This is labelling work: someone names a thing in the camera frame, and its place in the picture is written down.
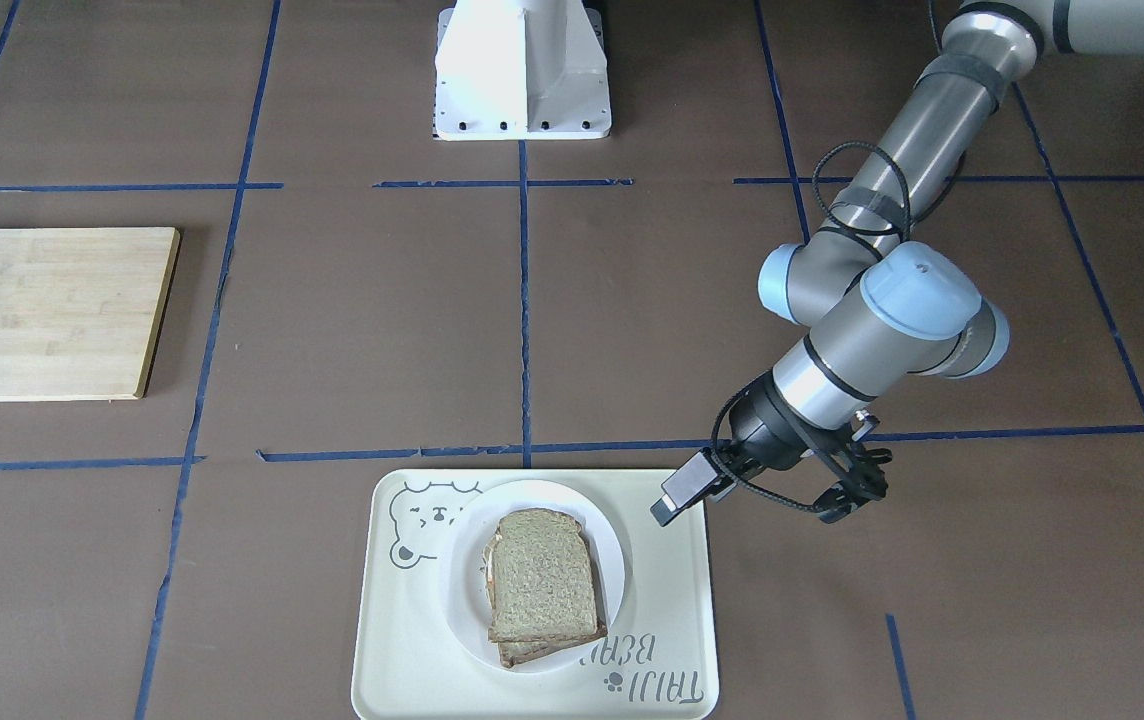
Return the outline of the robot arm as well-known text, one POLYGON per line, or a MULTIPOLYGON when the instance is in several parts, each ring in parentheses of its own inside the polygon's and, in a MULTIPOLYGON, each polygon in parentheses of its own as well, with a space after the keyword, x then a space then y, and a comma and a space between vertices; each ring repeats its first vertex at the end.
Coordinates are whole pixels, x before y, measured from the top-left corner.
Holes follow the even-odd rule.
POLYGON ((906 375, 987 373, 1010 324, 966 272, 914 232, 950 192, 1007 92, 1047 55, 1144 56, 1144 1, 964 1, 934 23, 936 58, 866 160, 827 200, 807 243, 758 272, 769 311, 805 329, 772 369, 726 401, 708 445, 664 480, 662 527, 744 488, 824 523, 887 492, 891 454, 866 448, 873 401, 906 375))

